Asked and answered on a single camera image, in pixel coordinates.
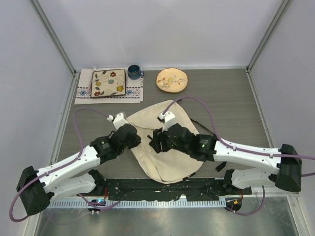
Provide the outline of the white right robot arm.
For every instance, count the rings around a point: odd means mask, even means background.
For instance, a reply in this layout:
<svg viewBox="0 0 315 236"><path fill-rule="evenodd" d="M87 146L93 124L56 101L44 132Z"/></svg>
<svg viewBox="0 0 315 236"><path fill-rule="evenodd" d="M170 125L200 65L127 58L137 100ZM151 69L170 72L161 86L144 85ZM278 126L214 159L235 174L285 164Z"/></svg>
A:
<svg viewBox="0 0 315 236"><path fill-rule="evenodd" d="M187 154L197 161L233 162L250 169L227 170L222 188L227 194L252 186L274 185L284 191L301 191L302 160L295 148L283 144L281 148L260 148L226 140L216 135L193 134L178 123L164 131L153 131L149 145L156 153L171 149Z"/></svg>

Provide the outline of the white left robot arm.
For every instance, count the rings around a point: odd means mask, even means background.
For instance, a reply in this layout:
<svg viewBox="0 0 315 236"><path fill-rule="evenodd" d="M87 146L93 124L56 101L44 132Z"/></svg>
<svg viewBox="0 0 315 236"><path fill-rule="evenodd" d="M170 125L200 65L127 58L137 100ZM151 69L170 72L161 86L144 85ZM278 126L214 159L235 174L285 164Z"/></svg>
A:
<svg viewBox="0 0 315 236"><path fill-rule="evenodd" d="M25 168L16 189L27 216L42 212L51 202L63 197L81 193L100 196L105 189L104 178L93 168L140 143L136 128L126 123L117 131L96 138L69 158L37 170L33 166Z"/></svg>

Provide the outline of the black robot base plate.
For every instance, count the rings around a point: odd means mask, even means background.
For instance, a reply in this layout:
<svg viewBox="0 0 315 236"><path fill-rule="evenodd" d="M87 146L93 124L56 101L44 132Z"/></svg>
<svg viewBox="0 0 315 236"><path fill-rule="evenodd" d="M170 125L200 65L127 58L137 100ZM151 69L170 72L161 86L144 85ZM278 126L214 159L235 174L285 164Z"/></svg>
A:
<svg viewBox="0 0 315 236"><path fill-rule="evenodd" d="M187 178L178 183L159 183L152 179L107 179L99 191L83 193L84 197L107 197L112 201L177 201L185 195L188 201L218 200L227 195L250 195L250 187L240 190L225 186L222 179Z"/></svg>

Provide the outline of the cream canvas backpack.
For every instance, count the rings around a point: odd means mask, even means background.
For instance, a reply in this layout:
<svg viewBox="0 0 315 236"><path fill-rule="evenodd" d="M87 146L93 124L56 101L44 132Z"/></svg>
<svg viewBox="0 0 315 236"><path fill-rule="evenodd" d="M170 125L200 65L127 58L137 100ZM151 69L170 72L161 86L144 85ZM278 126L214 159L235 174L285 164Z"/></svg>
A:
<svg viewBox="0 0 315 236"><path fill-rule="evenodd" d="M155 129L160 129L163 123L158 121L158 115L163 112L171 100L151 105L138 111L126 120L137 129L141 144L131 151L145 174L160 183L176 183L197 172L204 162L197 161L189 155L176 150L156 153L149 145L148 136Z"/></svg>

